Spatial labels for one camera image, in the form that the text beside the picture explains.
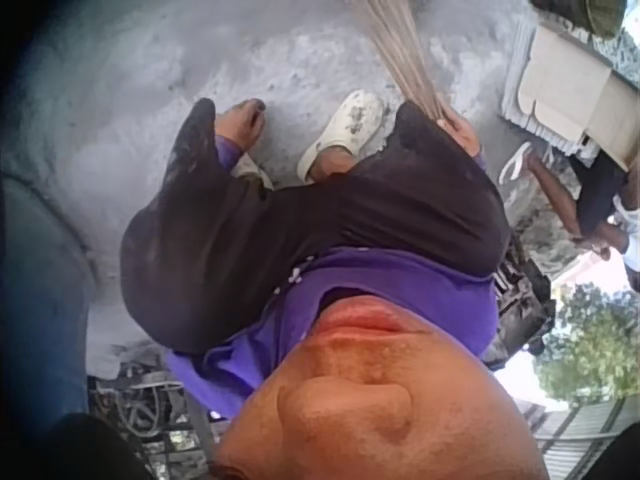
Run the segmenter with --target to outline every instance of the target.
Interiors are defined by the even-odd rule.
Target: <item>nose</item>
[[[329,447],[352,456],[366,451],[363,442],[371,448],[401,443],[411,428],[412,401],[399,385],[320,377],[281,390],[278,413],[284,436],[296,448],[307,445],[321,454]]]

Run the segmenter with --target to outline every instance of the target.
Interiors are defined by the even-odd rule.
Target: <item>concrete ground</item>
[[[495,179],[525,137],[499,105],[517,22],[534,13],[527,0],[416,3],[435,83],[476,126]],[[49,199],[95,266],[89,373],[112,378],[119,359],[149,343],[122,304],[120,239],[157,193],[193,102],[211,97],[222,111],[262,98],[269,125],[252,155],[288,186],[357,88],[390,107],[375,151],[400,95],[343,0],[86,0],[57,11],[24,54],[0,145],[3,170]]]

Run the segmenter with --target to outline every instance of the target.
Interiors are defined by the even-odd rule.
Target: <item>blue jeans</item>
[[[28,440],[88,410],[87,314],[94,280],[80,243],[49,207],[5,179],[3,409]]]

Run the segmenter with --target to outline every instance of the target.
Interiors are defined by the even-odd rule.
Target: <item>hand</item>
[[[573,243],[578,248],[592,251],[605,262],[611,260],[611,246],[604,240],[595,238],[576,238],[573,240]]]
[[[247,152],[256,144],[264,130],[266,109],[262,100],[246,100],[216,118],[216,134],[231,140],[243,152]]]
[[[447,132],[470,157],[476,157],[481,150],[480,141],[469,121],[460,116],[449,104],[438,97],[445,118],[438,120],[438,126]]]

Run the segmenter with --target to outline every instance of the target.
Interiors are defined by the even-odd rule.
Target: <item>purple shirt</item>
[[[231,170],[239,158],[237,147],[234,153],[218,141],[218,149],[221,163]],[[335,289],[355,289],[403,307],[475,356],[484,353],[498,327],[492,277],[464,275],[407,252],[336,248],[294,269],[258,323],[205,355],[170,352],[167,364],[206,408],[233,418],[305,338],[323,298]]]

